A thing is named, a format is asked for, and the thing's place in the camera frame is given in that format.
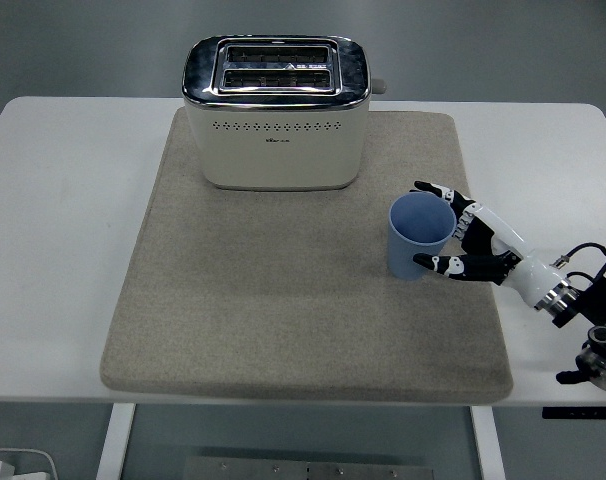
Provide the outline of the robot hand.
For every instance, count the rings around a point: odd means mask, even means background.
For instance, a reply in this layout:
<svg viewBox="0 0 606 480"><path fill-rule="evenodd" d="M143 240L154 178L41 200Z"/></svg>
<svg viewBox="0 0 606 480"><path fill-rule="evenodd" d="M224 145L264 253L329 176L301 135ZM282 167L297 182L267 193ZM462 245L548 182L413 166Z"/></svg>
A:
<svg viewBox="0 0 606 480"><path fill-rule="evenodd" d="M416 181L414 187L449 205L457 220L453 238L462 249L456 256L418 253L416 264L454 280L507 286L534 309L541 309L548 292L564 281L489 207L442 185Z"/></svg>

